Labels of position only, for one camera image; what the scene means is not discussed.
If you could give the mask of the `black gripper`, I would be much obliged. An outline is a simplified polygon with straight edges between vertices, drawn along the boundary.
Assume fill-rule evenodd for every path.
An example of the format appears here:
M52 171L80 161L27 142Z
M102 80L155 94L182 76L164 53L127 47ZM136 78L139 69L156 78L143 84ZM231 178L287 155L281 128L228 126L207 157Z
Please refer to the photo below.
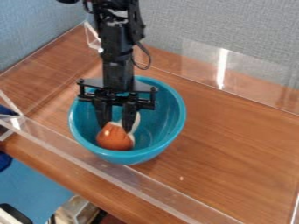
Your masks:
M158 88L135 77L131 58L119 61L103 59L103 76L79 79L79 99L95 106L98 125L103 128L112 120L112 107L123 106L122 126L130 132L139 109L155 109Z

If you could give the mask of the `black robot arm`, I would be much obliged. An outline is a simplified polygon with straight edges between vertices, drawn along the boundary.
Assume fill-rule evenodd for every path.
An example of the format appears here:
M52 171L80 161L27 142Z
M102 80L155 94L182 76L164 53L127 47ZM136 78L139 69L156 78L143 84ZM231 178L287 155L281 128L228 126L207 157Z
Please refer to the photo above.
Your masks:
M94 15L100 40L103 76L80 79L79 99L91 102L98 125L112 121L112 108L120 106L122 126L131 131L140 109L155 109L158 88L135 77L139 65L134 48L142 47L146 24L140 15L139 0L56 0L64 4L83 3L87 13Z

